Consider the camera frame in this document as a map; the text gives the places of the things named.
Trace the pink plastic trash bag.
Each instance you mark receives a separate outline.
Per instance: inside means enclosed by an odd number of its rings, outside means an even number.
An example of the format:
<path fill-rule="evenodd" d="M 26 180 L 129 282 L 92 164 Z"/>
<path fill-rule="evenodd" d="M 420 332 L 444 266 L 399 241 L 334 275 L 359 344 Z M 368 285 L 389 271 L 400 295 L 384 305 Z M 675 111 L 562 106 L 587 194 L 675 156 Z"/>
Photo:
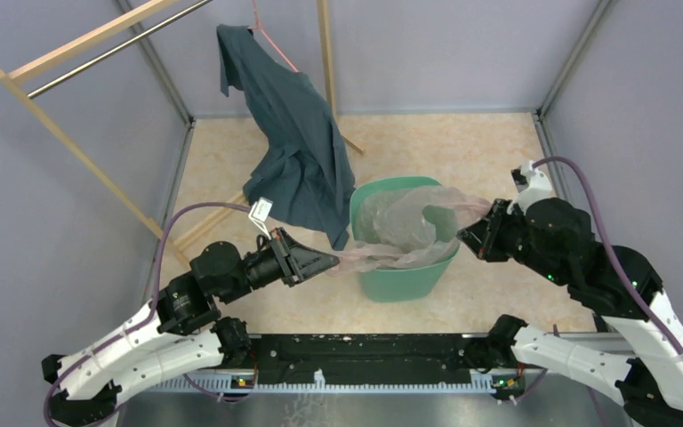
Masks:
<path fill-rule="evenodd" d="M 374 193 L 351 215 L 354 246 L 337 252 L 331 276 L 429 267 L 459 248 L 459 230 L 478 222 L 491 203 L 454 187 L 421 186 Z"/>

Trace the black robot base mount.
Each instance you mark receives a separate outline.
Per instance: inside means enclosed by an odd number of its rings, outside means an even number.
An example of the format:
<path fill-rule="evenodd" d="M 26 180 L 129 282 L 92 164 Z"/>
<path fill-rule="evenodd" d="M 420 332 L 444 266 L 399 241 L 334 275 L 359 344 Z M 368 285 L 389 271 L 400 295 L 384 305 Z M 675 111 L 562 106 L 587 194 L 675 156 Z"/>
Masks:
<path fill-rule="evenodd" d="M 474 374 L 499 374 L 506 382 L 527 367 L 482 334 L 253 335 L 220 366 L 268 384 L 308 383 L 318 370 L 331 384 L 467 383 Z"/>

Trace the green plastic trash bin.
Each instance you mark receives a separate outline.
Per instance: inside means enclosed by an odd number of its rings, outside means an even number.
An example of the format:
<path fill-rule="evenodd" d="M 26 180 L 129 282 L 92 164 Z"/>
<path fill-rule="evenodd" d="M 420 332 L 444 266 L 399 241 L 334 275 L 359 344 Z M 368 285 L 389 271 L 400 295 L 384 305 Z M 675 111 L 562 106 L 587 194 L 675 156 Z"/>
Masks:
<path fill-rule="evenodd" d="M 372 181 L 358 187 L 350 199 L 350 226 L 351 215 L 357 211 L 358 205 L 366 197 L 384 190 L 430 185 L 442 186 L 430 177 L 401 176 Z M 375 302 L 403 302 L 422 298 L 432 291 L 458 250 L 459 248 L 444 261 L 429 267 L 411 270 L 372 270 L 359 273 L 358 278 L 366 296 Z"/>

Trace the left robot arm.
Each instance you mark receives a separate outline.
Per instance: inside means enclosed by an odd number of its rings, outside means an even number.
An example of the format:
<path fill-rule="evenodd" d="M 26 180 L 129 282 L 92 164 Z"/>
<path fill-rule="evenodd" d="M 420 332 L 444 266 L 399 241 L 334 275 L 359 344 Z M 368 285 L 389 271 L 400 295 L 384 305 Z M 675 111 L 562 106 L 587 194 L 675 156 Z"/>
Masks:
<path fill-rule="evenodd" d="M 188 272 L 112 332 L 73 354 L 45 357 L 43 376 L 52 386 L 44 402 L 46 422 L 103 423 L 131 397 L 175 376 L 242 366 L 251 346 L 246 324 L 222 316 L 218 305 L 277 281 L 296 286 L 340 262 L 282 228 L 256 242 L 256 250 L 246 254 L 226 241 L 209 245 Z"/>

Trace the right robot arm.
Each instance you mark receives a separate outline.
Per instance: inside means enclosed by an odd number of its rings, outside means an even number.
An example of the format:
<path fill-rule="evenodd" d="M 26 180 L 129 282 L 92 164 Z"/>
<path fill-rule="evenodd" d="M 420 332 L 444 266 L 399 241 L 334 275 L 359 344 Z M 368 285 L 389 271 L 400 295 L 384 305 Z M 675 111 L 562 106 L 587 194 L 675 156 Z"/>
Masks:
<path fill-rule="evenodd" d="M 644 255 L 596 238 L 589 214 L 556 197 L 526 208 L 498 199 L 457 236 L 481 261 L 514 261 L 564 287 L 633 351 L 609 355 L 503 315 L 479 353 L 481 367 L 549 369 L 607 396 L 643 426 L 683 426 L 683 325 Z"/>

